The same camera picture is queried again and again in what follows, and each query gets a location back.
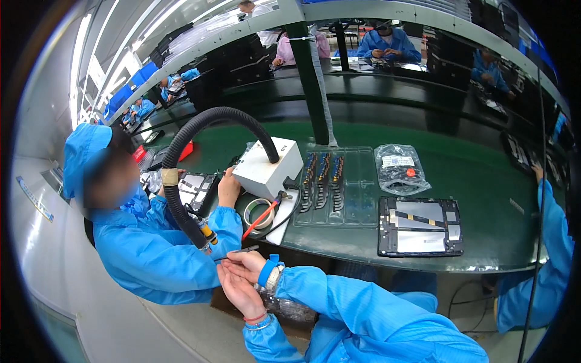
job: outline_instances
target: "hand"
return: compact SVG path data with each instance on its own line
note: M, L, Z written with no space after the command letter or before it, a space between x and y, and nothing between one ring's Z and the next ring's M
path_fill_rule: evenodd
M400 56L401 55L401 51L397 51L395 49L385 49L385 53L383 55L390 55L390 54L395 54L396 56Z
M257 283L260 271L266 265L266 260L257 251L228 252L228 258L222 261L222 266L234 275L245 278L250 283Z
M373 51L371 51L371 55L375 58L381 58L383 56L384 51L382 51L381 49L374 49Z
M234 204L240 194L240 183L234 178L232 172L234 168L226 170L226 174L218 184L218 205L222 207L234 208Z
M186 172L186 169L178 169L178 175L180 175L183 172ZM163 191L163 185L161 188L159 188L159 191L157 192L157 195L159 195L160 197L166 197L166 193Z
M494 78L488 73L482 73L481 78L483 81L488 82L490 84L494 83Z
M246 319L259 317L266 311L258 291L247 280L232 274L221 264L216 265L216 271L226 297ZM266 314L251 323L256 324L265 318Z
M535 177L537 178L537 184L541 182L541 179L544 177L543 168L537 165L533 165L530 167L535 172Z

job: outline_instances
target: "red tube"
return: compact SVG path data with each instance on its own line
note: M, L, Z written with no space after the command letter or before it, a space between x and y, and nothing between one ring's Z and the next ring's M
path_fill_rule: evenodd
M272 204L270 204L270 207L268 207L268 209L266 211L264 211L264 213L261 214L260 217L258 217L254 222L252 222L252 224L250 225L250 227L248 227L248 229L246 230L246 232L244 232L244 234L242 235L242 240L244 240L244 238L246 238L250 234L250 232L254 229L254 227L256 227L256 225L258 223L260 223L260 221L262 221L264 218L266 218L266 216L270 213L270 211L277 204L278 204L278 200L275 199L274 202Z

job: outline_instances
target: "white box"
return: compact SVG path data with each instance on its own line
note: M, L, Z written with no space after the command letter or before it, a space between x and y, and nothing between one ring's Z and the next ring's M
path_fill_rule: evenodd
M295 179L303 168L303 158L294 140L271 138L278 152L275 164L268 161L262 143L257 141L244 154L233 175L250 194L274 201L279 191L284 191L282 183L287 177Z

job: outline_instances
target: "wristwatch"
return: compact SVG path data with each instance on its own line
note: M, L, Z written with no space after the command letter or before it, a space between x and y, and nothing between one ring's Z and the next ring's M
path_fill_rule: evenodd
M270 275L268 276L268 280L266 280L265 288L270 291L274 292L278 285L278 280L281 278L282 270L285 269L283 265L278 265L272 269Z

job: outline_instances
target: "screwdriver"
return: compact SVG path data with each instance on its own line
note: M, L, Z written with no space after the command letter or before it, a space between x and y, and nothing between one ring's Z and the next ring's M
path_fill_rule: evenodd
M238 250L238 251L232 251L232 253L256 251L258 249L258 247L259 247L258 245L254 245L254 246L250 246L250 247L247 247L245 249ZM218 258L217 260L214 260L214 262L225 260L226 258L228 258L228 257L225 256L222 258Z

